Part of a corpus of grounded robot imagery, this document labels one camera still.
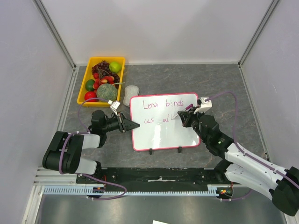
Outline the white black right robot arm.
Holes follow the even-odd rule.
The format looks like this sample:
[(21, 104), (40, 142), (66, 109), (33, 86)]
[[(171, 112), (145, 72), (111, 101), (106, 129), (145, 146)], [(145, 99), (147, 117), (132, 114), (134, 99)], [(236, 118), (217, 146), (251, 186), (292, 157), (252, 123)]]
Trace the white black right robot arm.
[(179, 111), (184, 127), (191, 127), (208, 151), (222, 160), (214, 171), (218, 183), (244, 185), (272, 201), (281, 212), (295, 216), (299, 211), (299, 170), (267, 161), (246, 150), (224, 134), (212, 115)]

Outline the pink framed whiteboard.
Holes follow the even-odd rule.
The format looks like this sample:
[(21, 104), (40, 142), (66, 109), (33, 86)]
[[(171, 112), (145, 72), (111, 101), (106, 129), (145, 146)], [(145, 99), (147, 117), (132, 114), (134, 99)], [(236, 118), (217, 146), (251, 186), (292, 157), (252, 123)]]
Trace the pink framed whiteboard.
[(132, 130), (135, 151), (196, 147), (200, 138), (191, 127), (183, 127), (177, 112), (197, 104), (194, 92), (135, 96), (130, 99), (131, 120), (140, 126)]

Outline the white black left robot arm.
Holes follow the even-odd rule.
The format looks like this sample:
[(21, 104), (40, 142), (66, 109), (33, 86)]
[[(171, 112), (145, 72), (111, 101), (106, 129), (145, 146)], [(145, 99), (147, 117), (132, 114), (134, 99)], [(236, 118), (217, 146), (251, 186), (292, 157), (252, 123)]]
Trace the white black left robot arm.
[(126, 118), (122, 112), (108, 117), (102, 110), (96, 110), (87, 132), (57, 131), (54, 134), (43, 157), (43, 168), (63, 174), (86, 174), (91, 183), (99, 183), (103, 177), (102, 171), (97, 169), (100, 164), (83, 158), (82, 151), (103, 147), (108, 132), (124, 133), (139, 127), (140, 124)]

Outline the white marker purple cap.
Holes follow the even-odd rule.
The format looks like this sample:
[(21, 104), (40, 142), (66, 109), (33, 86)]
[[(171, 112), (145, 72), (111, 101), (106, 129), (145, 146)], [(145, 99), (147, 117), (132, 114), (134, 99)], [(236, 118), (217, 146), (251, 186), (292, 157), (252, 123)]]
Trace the white marker purple cap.
[[(193, 107), (193, 104), (190, 104), (185, 108), (185, 110), (187, 111), (187, 110), (191, 109), (192, 107)], [(179, 114), (177, 113), (176, 115), (172, 116), (171, 119), (174, 120), (178, 116), (179, 116)]]

